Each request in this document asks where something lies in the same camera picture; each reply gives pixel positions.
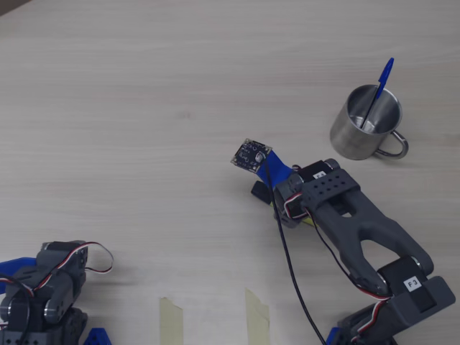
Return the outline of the grey idle gripper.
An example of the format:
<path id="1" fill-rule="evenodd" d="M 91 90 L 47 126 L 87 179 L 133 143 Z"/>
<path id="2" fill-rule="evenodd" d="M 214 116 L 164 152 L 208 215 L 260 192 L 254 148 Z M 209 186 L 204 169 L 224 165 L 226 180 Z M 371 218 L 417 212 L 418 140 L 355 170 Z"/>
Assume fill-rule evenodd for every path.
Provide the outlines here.
<path id="1" fill-rule="evenodd" d="M 37 255 L 37 265 L 45 268 L 45 273 L 36 288 L 43 288 L 52 277 L 66 273 L 75 288 L 83 287 L 86 282 L 86 263 L 88 260 L 88 242 L 53 241 L 42 245 Z"/>

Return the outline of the grey gripper with camera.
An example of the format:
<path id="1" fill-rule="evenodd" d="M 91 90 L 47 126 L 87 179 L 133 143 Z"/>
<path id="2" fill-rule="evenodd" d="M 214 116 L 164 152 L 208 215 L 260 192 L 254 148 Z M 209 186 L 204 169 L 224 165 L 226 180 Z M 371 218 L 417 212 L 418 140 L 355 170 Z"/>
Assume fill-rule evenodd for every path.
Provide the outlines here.
<path id="1" fill-rule="evenodd" d="M 311 172 L 297 171 L 274 187 L 275 203 L 281 222 L 288 228 L 293 229 L 301 223 L 312 226 L 310 216 L 301 205 L 303 184 L 310 181 Z"/>

